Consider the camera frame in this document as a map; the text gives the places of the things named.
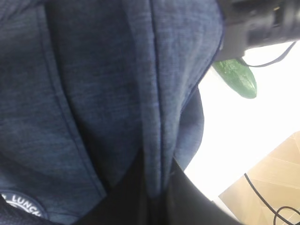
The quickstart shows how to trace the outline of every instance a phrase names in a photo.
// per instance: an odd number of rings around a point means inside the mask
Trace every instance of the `tan surface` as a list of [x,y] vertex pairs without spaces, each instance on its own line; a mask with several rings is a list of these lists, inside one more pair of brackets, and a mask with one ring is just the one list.
[[[300,132],[286,139],[254,166],[248,176],[260,194],[275,209],[291,206],[300,210]],[[274,214],[241,177],[220,196],[231,212],[247,225],[273,225]],[[292,223],[300,216],[291,210],[280,214]],[[277,219],[277,225],[285,224]]]

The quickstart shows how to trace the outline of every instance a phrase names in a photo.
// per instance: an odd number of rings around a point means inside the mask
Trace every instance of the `white wall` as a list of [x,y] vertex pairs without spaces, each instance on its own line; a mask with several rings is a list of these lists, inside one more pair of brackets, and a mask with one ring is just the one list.
[[[245,60],[262,64],[289,44],[247,51]],[[253,68],[258,94],[245,99],[210,70],[199,85],[205,116],[203,141],[186,169],[211,200],[234,183],[292,133],[300,130],[300,44],[282,62]]]

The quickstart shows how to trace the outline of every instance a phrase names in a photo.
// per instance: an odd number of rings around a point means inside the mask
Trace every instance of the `black camera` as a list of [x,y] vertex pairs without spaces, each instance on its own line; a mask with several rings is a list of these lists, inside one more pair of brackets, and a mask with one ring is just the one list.
[[300,0],[218,0],[225,33],[216,61],[247,49],[300,39]]

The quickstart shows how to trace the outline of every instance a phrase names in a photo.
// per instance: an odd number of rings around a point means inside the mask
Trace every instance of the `cable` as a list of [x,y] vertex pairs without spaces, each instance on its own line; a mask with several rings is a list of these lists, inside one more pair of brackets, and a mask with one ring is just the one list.
[[270,204],[261,196],[261,194],[257,191],[257,189],[254,187],[253,183],[251,182],[251,180],[249,179],[248,175],[245,173],[244,174],[246,180],[248,181],[249,185],[251,186],[251,188],[254,190],[254,192],[256,193],[256,195],[261,199],[261,201],[269,208],[269,210],[271,210],[273,213],[274,213],[274,220],[273,220],[273,225],[276,225],[276,218],[280,218],[282,221],[284,221],[286,224],[288,225],[294,225],[292,224],[291,222],[289,222],[287,219],[283,218],[279,212],[282,210],[282,209],[290,209],[290,210],[293,210],[295,211],[296,213],[298,213],[300,215],[300,212],[296,209],[294,209],[293,207],[289,207],[289,206],[283,206],[281,208],[279,208],[277,211],[275,211],[271,206]]
[[[282,206],[277,210],[277,214],[279,214],[279,212],[283,209],[289,209],[289,210],[293,210],[294,212],[296,212],[299,216],[300,216],[300,212],[296,209],[294,209],[293,207],[290,206]],[[273,225],[276,225],[276,218],[277,218],[277,214],[275,214],[274,219],[273,219]]]
[[272,65],[274,63],[277,63],[277,62],[280,62],[282,61],[287,55],[288,53],[291,51],[291,49],[295,46],[297,42],[294,41],[278,58],[274,59],[273,61],[271,62],[268,62],[268,63],[265,63],[265,64],[262,64],[262,65],[257,65],[257,66],[251,66],[249,64],[247,64],[243,58],[237,58],[236,60],[242,64],[243,66],[246,66],[246,67],[255,67],[255,68],[261,68],[261,67],[267,67],[269,65]]

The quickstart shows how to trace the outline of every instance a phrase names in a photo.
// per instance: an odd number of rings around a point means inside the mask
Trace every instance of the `green cucumber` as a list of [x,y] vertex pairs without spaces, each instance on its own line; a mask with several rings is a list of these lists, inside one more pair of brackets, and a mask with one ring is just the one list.
[[215,62],[212,66],[239,95],[244,98],[256,97],[256,80],[248,67],[241,65],[237,60]]

